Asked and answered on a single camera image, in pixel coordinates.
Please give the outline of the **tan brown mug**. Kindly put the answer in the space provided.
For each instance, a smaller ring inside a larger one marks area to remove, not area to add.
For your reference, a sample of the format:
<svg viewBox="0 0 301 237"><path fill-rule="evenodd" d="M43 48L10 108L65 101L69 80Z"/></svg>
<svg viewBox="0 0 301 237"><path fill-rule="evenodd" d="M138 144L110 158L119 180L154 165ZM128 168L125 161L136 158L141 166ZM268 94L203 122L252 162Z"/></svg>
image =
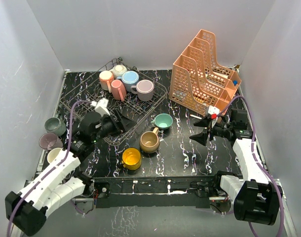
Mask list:
<svg viewBox="0 0 301 237"><path fill-rule="evenodd" d="M153 131L147 131L141 135L140 148L145 153L154 153L158 150L160 140L158 137L159 128L155 127Z"/></svg>

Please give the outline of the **pink mug white inside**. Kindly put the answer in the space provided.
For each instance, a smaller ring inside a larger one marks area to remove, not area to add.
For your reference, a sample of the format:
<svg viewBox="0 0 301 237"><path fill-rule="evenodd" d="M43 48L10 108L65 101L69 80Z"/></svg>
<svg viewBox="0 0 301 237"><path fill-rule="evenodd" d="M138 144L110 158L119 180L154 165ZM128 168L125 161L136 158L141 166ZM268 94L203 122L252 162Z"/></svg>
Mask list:
<svg viewBox="0 0 301 237"><path fill-rule="evenodd" d="M126 89L125 89L125 86L122 83L122 81L120 81L119 79L115 79L112 81L111 92L112 92L114 99L120 100L121 102L123 102L125 100L125 97L127 94Z"/></svg>

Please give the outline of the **lilac ceramic mug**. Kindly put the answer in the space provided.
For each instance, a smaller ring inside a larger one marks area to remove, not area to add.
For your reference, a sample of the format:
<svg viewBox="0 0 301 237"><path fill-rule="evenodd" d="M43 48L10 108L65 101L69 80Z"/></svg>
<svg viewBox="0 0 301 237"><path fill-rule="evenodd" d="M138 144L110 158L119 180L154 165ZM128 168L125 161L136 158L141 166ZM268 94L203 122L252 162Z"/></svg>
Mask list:
<svg viewBox="0 0 301 237"><path fill-rule="evenodd" d="M144 79L136 85L131 86L131 92L137 94L141 101L150 101L154 94L154 84L150 80Z"/></svg>

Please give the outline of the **light blue textured mug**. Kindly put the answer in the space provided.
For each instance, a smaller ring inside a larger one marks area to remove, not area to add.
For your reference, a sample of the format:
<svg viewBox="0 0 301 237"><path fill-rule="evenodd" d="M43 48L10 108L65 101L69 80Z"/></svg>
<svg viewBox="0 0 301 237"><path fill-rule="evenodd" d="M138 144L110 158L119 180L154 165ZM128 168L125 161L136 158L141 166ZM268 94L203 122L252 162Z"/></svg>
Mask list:
<svg viewBox="0 0 301 237"><path fill-rule="evenodd" d="M131 86L136 85L139 81L139 75L135 71L127 71L121 76L121 81L127 92L131 91Z"/></svg>

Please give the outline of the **cream pink speckled mug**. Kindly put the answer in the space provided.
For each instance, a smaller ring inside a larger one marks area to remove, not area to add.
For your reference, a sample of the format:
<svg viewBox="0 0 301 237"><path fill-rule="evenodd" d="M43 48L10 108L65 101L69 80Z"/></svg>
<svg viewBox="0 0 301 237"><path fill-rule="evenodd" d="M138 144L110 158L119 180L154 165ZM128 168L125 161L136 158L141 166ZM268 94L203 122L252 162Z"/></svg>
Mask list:
<svg viewBox="0 0 301 237"><path fill-rule="evenodd" d="M103 90L111 92L111 83L114 80L113 73L105 70L99 74L99 82Z"/></svg>

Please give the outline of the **white speckled ceramic mug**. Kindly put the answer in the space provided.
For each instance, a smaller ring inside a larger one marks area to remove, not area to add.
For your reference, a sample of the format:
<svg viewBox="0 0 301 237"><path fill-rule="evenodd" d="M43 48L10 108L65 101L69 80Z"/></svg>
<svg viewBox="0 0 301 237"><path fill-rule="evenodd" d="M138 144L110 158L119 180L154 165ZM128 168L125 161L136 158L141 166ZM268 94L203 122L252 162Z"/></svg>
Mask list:
<svg viewBox="0 0 301 237"><path fill-rule="evenodd" d="M114 78L123 76L127 72L127 68L124 65L118 64L115 65L110 72L113 74Z"/></svg>

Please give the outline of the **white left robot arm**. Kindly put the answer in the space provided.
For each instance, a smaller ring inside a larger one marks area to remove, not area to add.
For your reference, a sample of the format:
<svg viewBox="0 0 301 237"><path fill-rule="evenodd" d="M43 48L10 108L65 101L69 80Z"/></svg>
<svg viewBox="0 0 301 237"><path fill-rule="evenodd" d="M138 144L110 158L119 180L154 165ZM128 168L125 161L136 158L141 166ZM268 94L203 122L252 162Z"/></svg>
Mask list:
<svg viewBox="0 0 301 237"><path fill-rule="evenodd" d="M88 112L70 132L72 137L68 140L67 148L61 150L34 181L20 192L11 191L5 197L5 212L9 220L6 235L11 235L11 226L14 225L31 237L60 206L79 195L91 196L95 188L90 176L76 172L66 183L63 180L94 151L96 142L126 133L136 124L117 109L103 116Z"/></svg>

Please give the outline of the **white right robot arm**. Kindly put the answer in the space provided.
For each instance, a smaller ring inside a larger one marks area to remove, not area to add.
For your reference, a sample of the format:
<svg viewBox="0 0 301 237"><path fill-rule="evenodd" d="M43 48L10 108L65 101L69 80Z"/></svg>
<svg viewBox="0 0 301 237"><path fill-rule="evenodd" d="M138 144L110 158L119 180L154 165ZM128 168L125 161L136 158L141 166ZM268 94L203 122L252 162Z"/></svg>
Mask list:
<svg viewBox="0 0 301 237"><path fill-rule="evenodd" d="M243 181L234 173L218 171L212 185L213 192L219 196L228 195L233 201L237 220L273 225L283 191L280 186L275 187L262 170L252 141L253 131L248 127L247 111L233 109L229 122L219 117L219 112L218 108L208 106L204 118L194 124L202 127L202 132L190 136L190 139L205 146L215 136L226 138L239 160Z"/></svg>

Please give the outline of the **yellow mug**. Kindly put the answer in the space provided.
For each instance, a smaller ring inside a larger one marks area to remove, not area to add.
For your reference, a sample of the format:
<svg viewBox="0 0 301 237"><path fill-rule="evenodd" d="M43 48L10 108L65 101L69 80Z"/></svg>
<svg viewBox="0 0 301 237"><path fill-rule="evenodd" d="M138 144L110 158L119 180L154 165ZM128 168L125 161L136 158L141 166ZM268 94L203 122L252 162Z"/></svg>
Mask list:
<svg viewBox="0 0 301 237"><path fill-rule="evenodd" d="M141 153L136 148L128 148L122 154L122 164L129 170L137 170L141 166Z"/></svg>

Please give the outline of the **teal green cup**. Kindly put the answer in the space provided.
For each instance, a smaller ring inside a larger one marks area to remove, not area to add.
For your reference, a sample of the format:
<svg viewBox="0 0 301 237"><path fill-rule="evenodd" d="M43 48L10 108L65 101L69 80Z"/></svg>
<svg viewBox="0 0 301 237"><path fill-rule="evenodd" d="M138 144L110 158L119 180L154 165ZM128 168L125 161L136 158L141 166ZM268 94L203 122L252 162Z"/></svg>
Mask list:
<svg viewBox="0 0 301 237"><path fill-rule="evenodd" d="M173 118L169 114L158 114L152 121L151 125L161 130L168 129L173 123Z"/></svg>

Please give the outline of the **peach plastic file organizer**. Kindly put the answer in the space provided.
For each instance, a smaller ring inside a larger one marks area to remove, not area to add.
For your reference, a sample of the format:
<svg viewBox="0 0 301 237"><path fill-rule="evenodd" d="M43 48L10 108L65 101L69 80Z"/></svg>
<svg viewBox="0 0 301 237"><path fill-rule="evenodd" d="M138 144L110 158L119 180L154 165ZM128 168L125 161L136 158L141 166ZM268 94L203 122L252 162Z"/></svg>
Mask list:
<svg viewBox="0 0 301 237"><path fill-rule="evenodd" d="M215 34L201 29L173 63L169 99L201 115L208 106L225 114L240 84L217 62Z"/></svg>

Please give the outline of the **grey green mug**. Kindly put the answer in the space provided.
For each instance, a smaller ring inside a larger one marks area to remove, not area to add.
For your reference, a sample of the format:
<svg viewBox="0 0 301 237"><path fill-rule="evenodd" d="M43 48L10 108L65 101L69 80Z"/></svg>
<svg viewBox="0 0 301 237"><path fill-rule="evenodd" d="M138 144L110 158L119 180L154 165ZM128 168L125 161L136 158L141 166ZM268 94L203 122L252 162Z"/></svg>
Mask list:
<svg viewBox="0 0 301 237"><path fill-rule="evenodd" d="M52 132L52 133L56 134L57 136L62 136L66 131L65 123L57 117L49 118L45 122L44 128L47 132Z"/></svg>

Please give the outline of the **mauve pink mug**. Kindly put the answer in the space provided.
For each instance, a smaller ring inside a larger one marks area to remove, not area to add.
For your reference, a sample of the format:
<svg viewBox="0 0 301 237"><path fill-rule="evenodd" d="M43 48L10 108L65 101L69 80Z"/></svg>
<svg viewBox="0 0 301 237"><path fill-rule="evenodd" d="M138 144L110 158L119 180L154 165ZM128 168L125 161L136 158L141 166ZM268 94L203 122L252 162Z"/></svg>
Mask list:
<svg viewBox="0 0 301 237"><path fill-rule="evenodd" d="M40 137L39 146L46 151L50 151L55 148L62 148L63 143L56 134L48 132Z"/></svg>

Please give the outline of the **blue mug cream inside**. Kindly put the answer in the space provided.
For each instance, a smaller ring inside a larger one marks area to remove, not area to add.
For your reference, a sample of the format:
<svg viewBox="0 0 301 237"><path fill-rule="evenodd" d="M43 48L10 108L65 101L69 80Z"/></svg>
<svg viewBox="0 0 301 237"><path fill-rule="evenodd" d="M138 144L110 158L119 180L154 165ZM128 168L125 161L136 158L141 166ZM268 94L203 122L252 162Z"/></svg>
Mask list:
<svg viewBox="0 0 301 237"><path fill-rule="evenodd" d="M56 159L60 151L62 151L62 148L54 148L50 150L47 154L47 162L52 163Z"/></svg>

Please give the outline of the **aluminium frame rail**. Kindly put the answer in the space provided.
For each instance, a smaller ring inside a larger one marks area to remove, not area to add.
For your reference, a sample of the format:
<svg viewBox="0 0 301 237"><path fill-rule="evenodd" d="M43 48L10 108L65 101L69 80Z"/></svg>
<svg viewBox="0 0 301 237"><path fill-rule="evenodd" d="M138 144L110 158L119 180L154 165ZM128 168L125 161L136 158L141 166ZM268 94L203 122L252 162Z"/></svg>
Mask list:
<svg viewBox="0 0 301 237"><path fill-rule="evenodd" d="M281 231L290 232L290 216L282 193L275 184L242 185L236 198L228 193L219 194L219 188L210 180L197 178L158 178L150 180L91 180L71 178L51 193L32 200L33 188L41 188L34 180L19 193L9 193L5 198L6 216L9 220L7 236L35 235L48 217L62 205L70 203L76 212L85 216L81 202L90 202L92 209L112 207L169 207L192 206L211 208L220 215L234 214L240 221L273 225L280 217Z"/></svg>

